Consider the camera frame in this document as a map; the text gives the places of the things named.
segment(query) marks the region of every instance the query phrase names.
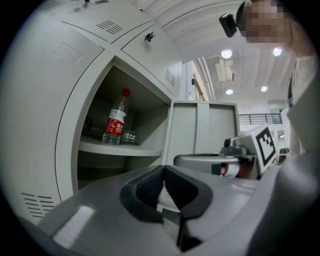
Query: white cabinet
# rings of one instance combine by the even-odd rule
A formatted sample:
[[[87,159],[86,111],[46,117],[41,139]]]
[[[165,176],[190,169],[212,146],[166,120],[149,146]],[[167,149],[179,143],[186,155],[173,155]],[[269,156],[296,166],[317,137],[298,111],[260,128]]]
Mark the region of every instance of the white cabinet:
[[[35,14],[1,67],[0,182],[13,211],[36,223],[61,202],[56,141],[79,78],[103,51],[77,31]]]
[[[88,31],[109,43],[151,21],[133,4],[126,1],[75,1],[50,13],[55,19]]]
[[[177,155],[220,152],[225,139],[240,135],[236,104],[177,101],[171,104],[163,164]]]
[[[149,33],[154,33],[150,42],[145,41]],[[122,50],[152,73],[173,95],[179,95],[180,52],[157,24],[142,32]]]

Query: plastic bottle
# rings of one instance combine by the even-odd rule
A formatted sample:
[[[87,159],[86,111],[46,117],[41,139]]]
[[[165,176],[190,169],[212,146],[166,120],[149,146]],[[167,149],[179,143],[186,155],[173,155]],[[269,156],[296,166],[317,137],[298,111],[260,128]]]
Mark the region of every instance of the plastic bottle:
[[[114,102],[104,129],[102,142],[111,145],[120,143],[129,107],[129,95],[130,90],[123,89],[121,97]]]

